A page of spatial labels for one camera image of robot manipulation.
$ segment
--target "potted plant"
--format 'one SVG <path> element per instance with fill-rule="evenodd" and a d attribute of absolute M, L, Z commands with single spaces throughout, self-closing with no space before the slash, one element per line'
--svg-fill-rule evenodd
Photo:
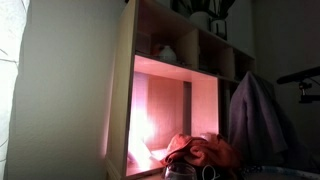
<path fill-rule="evenodd" d="M 187 11 L 191 22 L 209 31 L 211 31 L 212 21 L 225 20 L 234 1 L 212 0 L 213 10 L 211 10 L 211 0 L 173 0 L 174 3 L 180 4 Z"/>

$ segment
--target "white curtain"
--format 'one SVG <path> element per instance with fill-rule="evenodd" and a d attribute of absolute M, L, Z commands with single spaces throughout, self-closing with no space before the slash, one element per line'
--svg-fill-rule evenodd
<path fill-rule="evenodd" d="M 0 0 L 0 179 L 4 176 L 9 122 L 29 0 Z"/>

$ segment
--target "glowing light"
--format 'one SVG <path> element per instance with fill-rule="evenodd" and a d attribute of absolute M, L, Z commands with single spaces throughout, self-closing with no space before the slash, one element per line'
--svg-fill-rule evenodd
<path fill-rule="evenodd" d="M 151 151 L 152 157 L 155 158 L 156 160 L 160 161 L 167 155 L 167 149 L 159 149 L 159 150 L 154 150 Z"/>
<path fill-rule="evenodd" d="M 144 142 L 154 133 L 154 125 L 147 119 L 147 112 L 144 109 L 135 109 L 132 113 L 130 130 Z"/>
<path fill-rule="evenodd" d="M 129 135 L 129 156 L 138 163 L 139 168 L 149 169 L 151 167 L 151 153 L 147 146 L 134 134 Z"/>

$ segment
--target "shelf compartment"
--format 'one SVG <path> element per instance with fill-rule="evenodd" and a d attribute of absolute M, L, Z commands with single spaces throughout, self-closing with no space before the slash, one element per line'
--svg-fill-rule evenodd
<path fill-rule="evenodd" d="M 199 69 L 229 79 L 234 78 L 233 48 L 215 35 L 199 31 Z"/>
<path fill-rule="evenodd" d="M 186 18 L 157 2 L 140 0 L 137 24 L 137 51 L 157 56 L 169 45 L 179 62 L 198 66 L 198 32 Z"/>
<path fill-rule="evenodd" d="M 136 55 L 131 97 L 127 176 L 161 170 L 153 152 L 163 152 L 164 157 L 162 150 L 177 133 L 219 132 L 218 79 L 214 76 Z M 136 160 L 129 149 L 135 141 L 135 148 L 142 144 L 147 154 L 144 160 Z"/>

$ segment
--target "bottle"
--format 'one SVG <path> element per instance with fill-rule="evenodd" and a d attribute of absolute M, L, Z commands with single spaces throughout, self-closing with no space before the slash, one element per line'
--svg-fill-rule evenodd
<path fill-rule="evenodd" d="M 163 50 L 159 54 L 160 60 L 166 62 L 176 62 L 177 56 L 176 53 L 170 48 L 170 46 L 164 46 Z"/>

